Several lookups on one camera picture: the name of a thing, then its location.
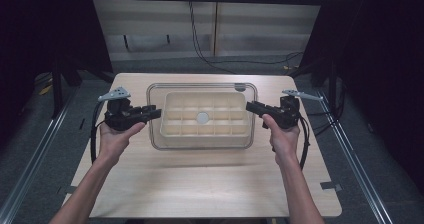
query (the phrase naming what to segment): gray carpet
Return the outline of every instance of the gray carpet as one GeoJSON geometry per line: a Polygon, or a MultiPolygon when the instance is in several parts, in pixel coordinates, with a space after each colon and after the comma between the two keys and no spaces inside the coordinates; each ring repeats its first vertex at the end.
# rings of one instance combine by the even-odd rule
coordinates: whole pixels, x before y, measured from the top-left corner
{"type": "MultiPolygon", "coordinates": [[[[285,57],[225,57],[214,60],[249,60],[259,62],[284,61],[285,57]]],[[[290,60],[290,66],[298,64],[300,56],[290,60]]],[[[113,63],[115,73],[219,73],[228,71],[214,68],[198,58],[181,58],[154,61],[116,62],[113,63]]],[[[284,69],[286,63],[216,63],[237,74],[284,75],[294,69],[284,69]]],[[[36,174],[14,223],[47,223],[60,208],[65,197],[61,187],[70,185],[81,155],[89,140],[89,123],[97,97],[106,93],[110,84],[98,80],[94,76],[81,72],[84,79],[78,88],[75,98],[69,106],[64,122],[53,140],[42,166],[36,174]]],[[[295,79],[300,91],[310,94],[315,89],[309,82],[309,76],[303,75],[295,79]]],[[[0,160],[0,204],[3,205],[10,191],[23,172],[28,160],[41,140],[49,125],[53,111],[52,93],[39,96],[37,86],[34,95],[28,102],[26,111],[20,118],[20,125],[9,140],[9,145],[2,150],[0,160]]],[[[72,88],[64,84],[65,99],[72,88]]],[[[323,112],[318,102],[303,101],[308,114],[323,112]]],[[[309,115],[312,128],[328,123],[325,115],[309,115]]],[[[424,199],[405,172],[387,153],[384,143],[377,134],[368,130],[368,122],[347,93],[345,108],[340,119],[347,135],[355,148],[364,168],[374,183],[377,192],[384,201],[394,223],[424,223],[424,199]]],[[[331,128],[317,137],[318,144],[334,183],[340,184],[342,190],[338,197],[343,213],[336,218],[327,218],[327,223],[378,223],[372,212],[358,181],[356,180],[331,128]]],[[[125,223],[124,219],[93,219],[90,223],[125,223]]]]}

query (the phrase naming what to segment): lid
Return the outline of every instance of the lid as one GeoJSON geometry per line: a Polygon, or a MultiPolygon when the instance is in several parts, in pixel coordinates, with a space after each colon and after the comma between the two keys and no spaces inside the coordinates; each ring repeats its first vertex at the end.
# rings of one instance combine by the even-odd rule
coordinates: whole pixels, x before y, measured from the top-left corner
{"type": "Polygon", "coordinates": [[[257,100],[251,83],[154,83],[148,105],[162,109],[150,122],[152,145],[159,150],[248,148],[254,114],[246,102],[257,100]]]}

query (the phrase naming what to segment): wooden tabletop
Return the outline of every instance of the wooden tabletop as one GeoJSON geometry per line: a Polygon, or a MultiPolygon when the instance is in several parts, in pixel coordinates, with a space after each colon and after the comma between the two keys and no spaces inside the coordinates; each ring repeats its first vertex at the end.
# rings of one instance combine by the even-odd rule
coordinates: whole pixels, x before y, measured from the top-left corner
{"type": "MultiPolygon", "coordinates": [[[[111,90],[123,86],[131,104],[147,104],[146,90],[153,83],[250,82],[258,101],[279,106],[283,89],[296,89],[290,77],[209,74],[133,74],[116,76],[111,90]]],[[[105,105],[100,118],[106,111],[105,105]]],[[[301,113],[307,119],[303,105],[301,113]]],[[[149,139],[146,126],[133,136],[119,163],[110,172],[91,217],[124,218],[249,218],[288,216],[282,177],[269,144],[270,131],[255,115],[254,141],[248,149],[160,151],[149,139]]],[[[300,133],[298,156],[303,148],[300,133]]],[[[304,175],[323,216],[338,216],[341,206],[334,189],[320,183],[330,177],[315,136],[304,175]]],[[[91,166],[87,149],[72,181],[77,186],[91,166]]]]}

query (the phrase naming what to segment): hand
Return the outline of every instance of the hand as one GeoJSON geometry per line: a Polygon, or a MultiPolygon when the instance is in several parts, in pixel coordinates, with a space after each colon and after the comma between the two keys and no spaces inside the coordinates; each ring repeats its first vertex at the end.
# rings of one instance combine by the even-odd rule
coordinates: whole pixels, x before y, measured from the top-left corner
{"type": "Polygon", "coordinates": [[[103,159],[111,166],[115,166],[130,143],[130,137],[140,132],[145,126],[145,123],[139,122],[130,129],[119,132],[110,128],[106,123],[102,123],[100,125],[100,152],[97,159],[103,159]]]}
{"type": "Polygon", "coordinates": [[[283,130],[268,114],[262,116],[265,124],[271,129],[271,137],[269,143],[275,150],[275,161],[279,166],[288,158],[296,158],[297,141],[299,139],[299,127],[295,126],[290,129],[283,130]]]}

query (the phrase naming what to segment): person's right arm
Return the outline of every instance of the person's right arm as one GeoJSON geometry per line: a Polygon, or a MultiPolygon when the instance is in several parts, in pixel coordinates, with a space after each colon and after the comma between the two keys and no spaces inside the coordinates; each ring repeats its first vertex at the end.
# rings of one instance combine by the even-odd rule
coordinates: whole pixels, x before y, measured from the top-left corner
{"type": "Polygon", "coordinates": [[[290,223],[324,223],[312,199],[296,155],[299,127],[283,130],[271,116],[264,114],[262,119],[271,129],[270,143],[274,147],[275,161],[283,177],[290,223]]]}

